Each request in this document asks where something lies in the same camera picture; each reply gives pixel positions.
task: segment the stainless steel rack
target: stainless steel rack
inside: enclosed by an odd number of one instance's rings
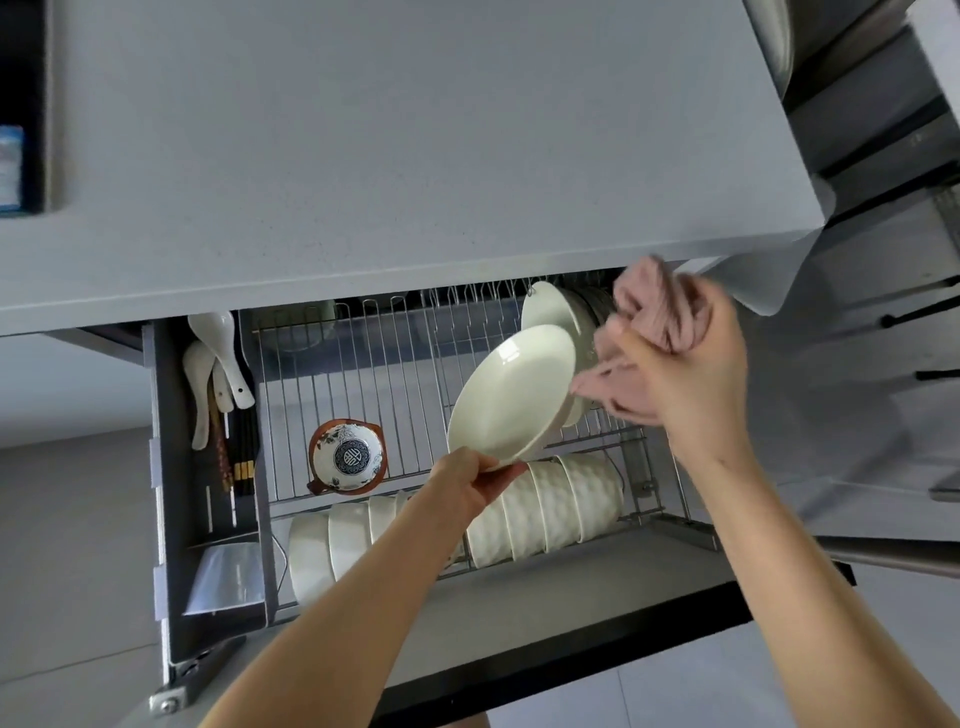
[[[606,272],[550,278],[567,287],[603,285],[609,279]],[[276,579],[276,603],[268,604],[271,621],[297,613],[286,569],[290,519],[349,499],[313,496],[306,488],[307,450],[315,429],[336,418],[377,423],[388,459],[377,493],[418,489],[447,452],[446,426],[460,391],[483,357],[519,330],[523,297],[536,280],[241,314],[241,343],[256,382],[263,434],[256,486],[269,493],[269,527],[260,524],[261,540],[273,540],[280,566],[264,570],[268,581]],[[624,527],[664,510],[641,427],[592,409],[576,425],[558,430],[542,456],[571,451],[603,452],[617,467],[628,504]],[[682,489],[679,479],[677,485]],[[468,548],[465,554],[443,577],[475,569]]]

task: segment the gray countertop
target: gray countertop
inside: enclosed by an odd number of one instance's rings
[[[0,334],[824,223],[740,0],[59,7],[59,201],[0,221]]]

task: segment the black drawer edge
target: black drawer edge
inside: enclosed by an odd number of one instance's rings
[[[853,569],[834,562],[852,586]],[[372,728],[433,728],[753,620],[735,581],[383,692]]]

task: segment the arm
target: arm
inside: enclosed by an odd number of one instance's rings
[[[427,592],[470,522],[523,472],[459,449],[387,531],[221,696],[203,728],[366,726]]]
[[[851,586],[783,505],[747,434],[747,357],[736,311],[714,284],[703,343],[656,350],[612,320],[644,373],[670,444],[713,518],[802,726],[958,726]]]

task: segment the hand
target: hand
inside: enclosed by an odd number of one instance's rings
[[[694,277],[712,308],[707,335],[684,354],[667,354],[626,326],[608,326],[613,340],[643,372],[670,446],[696,477],[716,464],[756,466],[747,434],[747,347],[733,303],[716,283]]]
[[[469,448],[459,448],[442,457],[430,471],[424,488],[443,488],[457,494],[458,510],[469,525],[483,509],[507,490],[514,480],[527,471],[526,463],[515,463],[490,473],[497,459]]]

